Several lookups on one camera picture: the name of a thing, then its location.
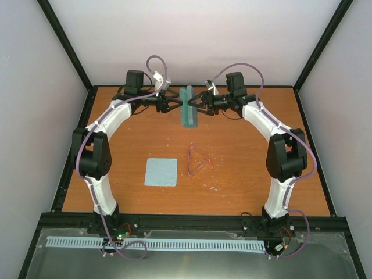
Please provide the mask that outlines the light blue cleaning cloth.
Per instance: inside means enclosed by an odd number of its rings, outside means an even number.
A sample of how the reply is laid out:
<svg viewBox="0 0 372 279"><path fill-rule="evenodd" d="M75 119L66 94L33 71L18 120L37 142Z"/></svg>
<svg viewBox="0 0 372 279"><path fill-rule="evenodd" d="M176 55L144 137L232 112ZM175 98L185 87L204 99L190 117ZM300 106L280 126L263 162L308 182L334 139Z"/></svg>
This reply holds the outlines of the light blue cleaning cloth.
<svg viewBox="0 0 372 279"><path fill-rule="evenodd" d="M148 187L175 187L178 161L174 158L149 158L146 162L144 185Z"/></svg>

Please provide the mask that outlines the pink transparent sunglasses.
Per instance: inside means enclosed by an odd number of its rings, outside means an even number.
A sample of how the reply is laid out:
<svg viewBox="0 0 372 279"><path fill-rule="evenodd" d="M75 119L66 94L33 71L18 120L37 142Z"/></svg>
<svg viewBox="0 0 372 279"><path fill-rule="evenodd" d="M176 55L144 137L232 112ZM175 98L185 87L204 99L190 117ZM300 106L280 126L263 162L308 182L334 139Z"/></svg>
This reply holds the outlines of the pink transparent sunglasses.
<svg viewBox="0 0 372 279"><path fill-rule="evenodd" d="M187 154L187 175L188 177L195 176L198 172L209 166L214 169L214 165L210 156L196 145L188 147Z"/></svg>

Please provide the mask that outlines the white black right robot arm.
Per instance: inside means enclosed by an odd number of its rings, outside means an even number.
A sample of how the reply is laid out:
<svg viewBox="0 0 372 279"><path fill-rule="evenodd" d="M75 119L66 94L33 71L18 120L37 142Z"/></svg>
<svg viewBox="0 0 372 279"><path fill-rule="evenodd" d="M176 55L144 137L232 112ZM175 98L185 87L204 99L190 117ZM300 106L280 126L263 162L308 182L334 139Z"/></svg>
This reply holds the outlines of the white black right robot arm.
<svg viewBox="0 0 372 279"><path fill-rule="evenodd" d="M295 179L307 168L305 134L300 128L291 129L279 122L256 94L249 94L242 73L226 74L226 84L228 93L219 95L214 83L207 81L207 90L190 98L188 105L209 116L230 109L253 125L268 142L266 169L271 184L262 207L260 229L273 235L287 223Z"/></svg>

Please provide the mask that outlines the teal glasses case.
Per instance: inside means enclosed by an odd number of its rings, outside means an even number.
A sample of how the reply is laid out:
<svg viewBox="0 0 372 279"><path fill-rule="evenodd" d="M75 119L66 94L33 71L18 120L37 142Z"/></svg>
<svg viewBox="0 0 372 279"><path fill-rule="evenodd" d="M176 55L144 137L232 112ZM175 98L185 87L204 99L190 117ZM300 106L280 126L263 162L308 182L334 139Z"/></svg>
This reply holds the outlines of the teal glasses case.
<svg viewBox="0 0 372 279"><path fill-rule="evenodd" d="M180 100L183 102L181 106L181 125L187 128L198 127L198 112L196 108L188 105L188 101L196 95L195 88L191 85L182 87L179 90Z"/></svg>

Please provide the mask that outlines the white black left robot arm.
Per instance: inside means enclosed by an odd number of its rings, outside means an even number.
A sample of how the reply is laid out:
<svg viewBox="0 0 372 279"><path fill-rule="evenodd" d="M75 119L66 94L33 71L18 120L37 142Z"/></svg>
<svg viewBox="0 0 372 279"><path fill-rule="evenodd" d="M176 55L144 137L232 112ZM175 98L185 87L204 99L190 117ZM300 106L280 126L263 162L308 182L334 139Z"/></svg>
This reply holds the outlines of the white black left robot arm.
<svg viewBox="0 0 372 279"><path fill-rule="evenodd" d="M114 213L117 202L112 195L109 171L112 165L109 140L121 124L140 106L154 106L157 112L167 113L183 102L166 96L171 84L168 76L154 72L154 91L143 89L146 74L139 70L127 72L126 83L119 87L108 108L90 125L76 128L72 135L71 163L85 181L94 203L94 212L103 215L100 226L108 234L120 230L121 220Z"/></svg>

